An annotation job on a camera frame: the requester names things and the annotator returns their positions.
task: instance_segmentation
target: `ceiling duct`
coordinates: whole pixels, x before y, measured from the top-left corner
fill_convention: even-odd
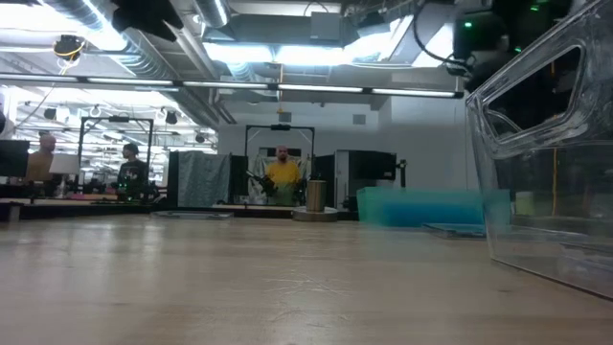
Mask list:
[[[230,21],[230,8],[225,0],[194,0],[202,21],[210,28],[222,28]]]
[[[101,15],[101,13],[104,13],[104,9],[92,9],[82,0],[44,0],[41,2],[67,18],[77,20],[90,30],[113,30],[110,23]],[[144,39],[142,34],[128,30],[123,34],[123,38],[127,39],[125,51],[133,55],[114,57],[114,59],[136,77],[150,80],[178,78],[176,73],[162,59],[159,52],[148,40]],[[178,92],[163,92],[162,94],[178,102],[186,111],[186,114],[198,125],[217,128],[219,119],[214,109],[209,104],[201,102],[201,98],[195,96],[192,91],[181,88]]]
[[[226,63],[230,74],[235,81],[240,82],[269,82],[271,79],[259,76],[254,72],[253,66],[249,62],[228,62]],[[252,90],[249,93],[257,93],[267,98],[274,98],[268,100],[273,102],[277,100],[277,91],[272,90]]]
[[[221,29],[208,29],[205,42],[344,47],[359,38],[349,19],[337,13],[308,16],[241,14]]]

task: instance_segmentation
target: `ceiling pipe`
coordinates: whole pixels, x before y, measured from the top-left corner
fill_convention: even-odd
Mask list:
[[[209,80],[219,79],[219,75],[213,65],[213,61],[204,50],[204,46],[193,37],[187,26],[184,26],[181,31],[170,25],[168,27],[174,32],[174,35],[177,37],[177,43],[179,43],[179,46],[183,52],[185,52],[202,76]],[[212,108],[211,110],[216,112],[216,114],[226,123],[230,125],[236,124],[237,121],[234,119],[234,117],[232,117],[230,112],[225,109],[223,103],[218,101],[218,94],[219,92],[217,89],[209,90],[209,101],[206,104],[210,104]]]
[[[230,21],[230,7],[226,0],[194,0],[202,21],[211,28],[222,28]]]
[[[83,26],[93,31],[113,30],[110,21],[101,16],[105,8],[101,5],[93,5],[91,1],[83,0],[39,0],[44,5],[50,6],[56,12],[67,18],[77,20]],[[122,34],[126,40],[125,51],[135,56],[114,57],[127,70],[138,78],[146,79],[172,79],[177,78],[178,73],[160,55],[147,38],[140,32],[126,30]],[[219,118],[209,104],[201,101],[192,91],[181,89],[179,92],[163,94],[175,100],[184,108],[186,114],[200,126],[217,128]]]

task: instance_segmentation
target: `ceiling light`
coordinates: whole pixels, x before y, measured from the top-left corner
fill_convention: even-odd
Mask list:
[[[142,80],[142,79],[120,79],[120,78],[88,78],[88,80],[94,83],[172,86],[172,80]]]
[[[374,88],[374,95],[454,98],[455,92]]]
[[[389,59],[392,56],[398,44],[400,44],[400,41],[406,36],[407,31],[409,31],[412,22],[413,15],[407,15],[399,20],[395,28],[392,29],[392,25],[390,24],[390,29],[392,29],[394,33],[385,47],[381,50],[378,58],[379,61]]]
[[[343,52],[351,60],[373,56],[385,48],[391,36],[391,33],[369,34],[345,46]]]
[[[218,87],[218,88],[234,88],[234,89],[249,89],[249,90],[268,89],[267,84],[256,83],[256,82],[184,81],[183,85],[194,86],[194,87]]]
[[[206,140],[206,138],[204,137],[204,134],[202,133],[196,133],[195,134],[195,138],[194,138],[195,142],[198,144],[202,144],[204,143],[204,141]]]
[[[272,53],[265,45],[204,43],[204,49],[209,58],[226,63],[272,61]]]
[[[23,75],[23,74],[13,74],[13,73],[0,73],[0,81],[77,82],[77,78],[64,77],[64,76]]]
[[[169,125],[176,125],[176,123],[178,122],[177,118],[176,118],[176,111],[167,111],[166,112],[166,123]]]
[[[98,105],[94,105],[93,108],[89,109],[89,116],[91,117],[99,117],[102,111],[98,109]]]
[[[350,63],[352,58],[342,48],[283,46],[277,54],[276,62],[299,66],[336,66]]]
[[[453,53],[453,27],[451,24],[444,24],[441,29],[430,39],[425,48],[432,54],[439,57],[449,57]],[[421,52],[418,58],[411,64],[413,67],[438,67],[441,61]]]
[[[361,93],[361,87],[279,84],[280,90]]]

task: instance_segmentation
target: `cylindrical object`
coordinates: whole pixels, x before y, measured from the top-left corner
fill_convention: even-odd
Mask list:
[[[326,207],[326,181],[310,180],[306,187],[306,210],[324,212]]]
[[[224,27],[230,21],[230,9],[225,0],[194,0],[202,21],[211,28]]]

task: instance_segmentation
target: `clear plastic container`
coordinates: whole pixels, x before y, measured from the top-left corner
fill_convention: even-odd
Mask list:
[[[466,101],[491,257],[607,297],[613,297],[611,18],[613,1],[586,5]],[[557,63],[569,52],[580,52],[577,73],[565,71],[564,61]],[[561,81],[574,82],[563,111],[543,107],[547,102],[538,102],[543,101],[539,93],[511,92],[547,68],[557,80],[553,87],[567,92]],[[504,95],[508,99],[501,106]],[[538,109],[518,114],[521,104]],[[511,221],[488,203],[488,195],[500,191],[511,197]]]

